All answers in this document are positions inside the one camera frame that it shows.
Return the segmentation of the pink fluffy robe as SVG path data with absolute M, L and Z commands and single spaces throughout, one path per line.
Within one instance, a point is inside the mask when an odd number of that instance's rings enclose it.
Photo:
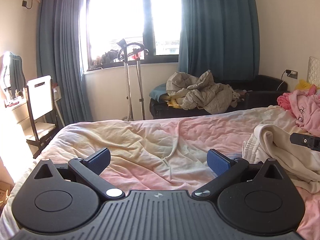
M 315 85 L 307 90 L 284 93 L 277 98 L 277 103 L 295 117 L 297 126 L 319 137 L 319 89 Z

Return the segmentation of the clothes hanging on rack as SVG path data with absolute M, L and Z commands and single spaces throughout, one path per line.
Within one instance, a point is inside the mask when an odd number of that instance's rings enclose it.
M 7 101 L 16 98 L 16 93 L 26 85 L 22 68 L 22 58 L 6 51 L 1 57 L 1 90 Z

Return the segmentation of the white wooden chair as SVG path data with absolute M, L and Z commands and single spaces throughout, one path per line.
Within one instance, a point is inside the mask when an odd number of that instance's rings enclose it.
M 24 93 L 30 120 L 30 127 L 24 131 L 25 140 L 37 148 L 33 153 L 36 158 L 59 131 L 51 76 L 28 81 Z

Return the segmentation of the yellow item on sofa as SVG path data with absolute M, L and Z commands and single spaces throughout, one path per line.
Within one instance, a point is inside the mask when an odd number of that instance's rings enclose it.
M 164 101 L 167 103 L 168 107 L 174 108 L 174 109 L 181 109 L 182 107 L 177 103 L 176 99 L 164 99 Z

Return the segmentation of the beige quilted jacket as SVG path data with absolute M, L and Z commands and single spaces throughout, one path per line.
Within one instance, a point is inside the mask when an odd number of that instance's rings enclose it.
M 216 83 L 210 70 L 200 77 L 175 72 L 166 83 L 167 95 L 162 99 L 176 99 L 183 110 L 204 109 L 209 114 L 225 113 L 236 107 L 240 94 L 230 85 Z

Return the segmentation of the teal curtain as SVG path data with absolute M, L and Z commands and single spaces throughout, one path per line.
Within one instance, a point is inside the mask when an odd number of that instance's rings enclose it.
M 85 85 L 88 68 L 86 0 L 41 0 L 37 17 L 36 69 L 60 87 L 65 124 L 91 121 Z
M 253 80 L 259 60 L 255 0 L 182 0 L 179 71 L 201 76 L 210 70 L 219 81 Z

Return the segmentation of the cream quilted headboard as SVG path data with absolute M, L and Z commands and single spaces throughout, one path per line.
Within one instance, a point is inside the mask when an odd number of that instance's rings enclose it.
M 309 57 L 307 82 L 320 87 L 320 59 Z

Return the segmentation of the teal left curtain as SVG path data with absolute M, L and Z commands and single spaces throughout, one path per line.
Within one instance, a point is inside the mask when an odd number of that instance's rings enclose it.
M 86 0 L 41 0 L 37 17 L 36 69 L 60 87 L 65 124 L 91 121 L 85 85 L 88 68 Z

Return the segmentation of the wall power outlet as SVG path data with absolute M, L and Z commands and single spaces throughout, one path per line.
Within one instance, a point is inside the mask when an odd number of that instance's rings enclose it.
M 285 73 L 287 75 L 287 77 L 293 78 L 293 79 L 298 79 L 298 72 L 294 71 L 294 70 L 285 70 Z

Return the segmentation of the pastel pink yellow bed sheet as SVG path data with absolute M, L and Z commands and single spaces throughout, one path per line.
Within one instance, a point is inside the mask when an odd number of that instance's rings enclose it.
M 122 189 L 192 191 L 213 178 L 207 151 L 238 155 L 259 124 L 299 131 L 293 116 L 278 106 L 192 118 L 81 122 L 63 128 L 42 156 L 63 163 L 106 146 L 111 166 L 102 176 Z

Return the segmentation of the dark framed window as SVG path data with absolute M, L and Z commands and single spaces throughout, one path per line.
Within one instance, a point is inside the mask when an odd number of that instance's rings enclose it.
M 121 40 L 144 64 L 176 63 L 181 29 L 182 0 L 87 0 L 89 68 L 119 66 Z

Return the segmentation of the black leather sofa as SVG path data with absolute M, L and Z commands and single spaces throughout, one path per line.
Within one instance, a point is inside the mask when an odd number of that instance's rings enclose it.
M 230 85 L 240 94 L 240 101 L 236 107 L 229 107 L 226 112 L 268 107 L 277 105 L 277 98 L 288 92 L 288 85 L 285 81 L 266 75 L 257 75 L 252 81 L 221 81 Z M 149 110 L 154 119 L 185 118 L 192 116 L 208 115 L 204 109 L 174 109 L 167 106 L 167 103 L 150 100 Z

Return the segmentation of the cream white zip hoodie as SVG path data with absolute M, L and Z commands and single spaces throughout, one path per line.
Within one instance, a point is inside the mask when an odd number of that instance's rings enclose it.
M 256 126 L 242 145 L 242 158 L 251 164 L 276 159 L 295 186 L 319 192 L 319 152 L 292 144 L 290 134 L 276 125 Z

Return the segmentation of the teal right curtain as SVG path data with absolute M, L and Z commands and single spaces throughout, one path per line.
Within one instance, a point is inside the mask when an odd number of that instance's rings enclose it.
M 253 80 L 259 60 L 255 0 L 182 0 L 179 71 L 201 76 L 210 70 L 219 81 Z

